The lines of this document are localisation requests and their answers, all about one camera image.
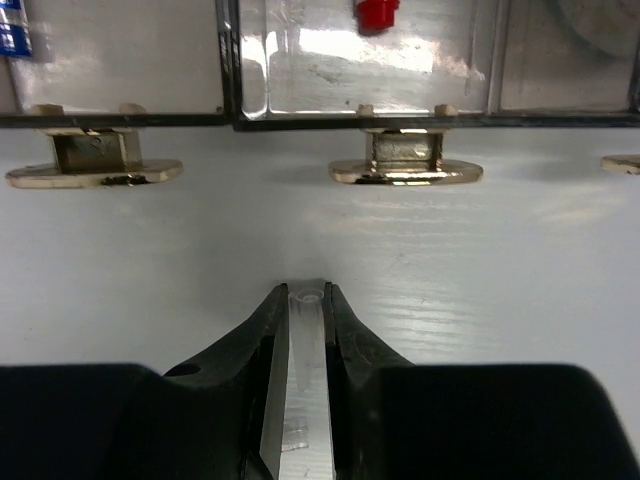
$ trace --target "white surface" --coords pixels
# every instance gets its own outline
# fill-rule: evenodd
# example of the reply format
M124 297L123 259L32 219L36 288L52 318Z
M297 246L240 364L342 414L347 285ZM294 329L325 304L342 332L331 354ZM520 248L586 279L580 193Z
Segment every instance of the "white surface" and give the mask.
M357 132L159 129L142 142L184 174L0 188L0 363L167 370L278 282L324 277L414 362L590 369L640 445L640 179L599 167L638 153L637 132L454 132L447 154L486 176L438 188L332 183L329 161L363 155ZM0 144L5 170L49 155L32 132L0 131Z

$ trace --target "transparent container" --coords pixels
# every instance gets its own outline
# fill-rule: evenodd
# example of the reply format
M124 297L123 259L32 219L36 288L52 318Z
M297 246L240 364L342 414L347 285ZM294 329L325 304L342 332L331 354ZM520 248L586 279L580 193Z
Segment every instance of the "transparent container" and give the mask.
M358 30L353 0L238 0L249 120L635 111L638 0L401 0Z
M216 2L26 0L33 56L11 59L18 113L215 114L224 106Z

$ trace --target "black plastic edge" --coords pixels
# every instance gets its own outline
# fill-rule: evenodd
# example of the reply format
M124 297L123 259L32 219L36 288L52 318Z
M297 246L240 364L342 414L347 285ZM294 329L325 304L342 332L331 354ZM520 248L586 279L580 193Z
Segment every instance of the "black plastic edge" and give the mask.
M225 114L0 115L0 128L219 127Z
M220 75L222 77L223 108L226 123L232 123L231 115L235 106L233 104L233 79L231 71L231 25L229 22L229 9L231 0L216 0L216 15L218 25L218 43L220 50Z
M457 117L314 118L234 121L241 132L384 128L638 128L636 113L610 115L460 115Z

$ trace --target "metal foot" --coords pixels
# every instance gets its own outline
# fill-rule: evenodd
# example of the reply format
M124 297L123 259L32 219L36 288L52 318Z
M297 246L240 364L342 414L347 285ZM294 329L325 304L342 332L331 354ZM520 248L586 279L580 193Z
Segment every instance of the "metal foot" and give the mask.
M640 155L609 155L602 158L601 165L609 172L640 175Z
M125 104L121 113L144 112ZM59 105L39 105L38 115L64 115ZM54 128L42 130L51 139L54 163L12 170L5 175L16 188L98 188L161 183L182 172L178 160L142 160L138 132L130 128Z
M361 107L361 115L372 115ZM452 116L450 106L439 105L436 116ZM329 166L331 178L348 185L450 185L472 183L483 169L473 163L442 158L446 129L368 130L367 156L362 161L338 161Z

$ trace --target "red object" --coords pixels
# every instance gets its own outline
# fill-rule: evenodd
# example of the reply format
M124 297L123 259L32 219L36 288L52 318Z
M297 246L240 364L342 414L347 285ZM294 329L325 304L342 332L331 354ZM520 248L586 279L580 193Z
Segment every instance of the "red object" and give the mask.
M362 30L380 31L391 28L395 22L395 11L400 0L364 0L356 10Z

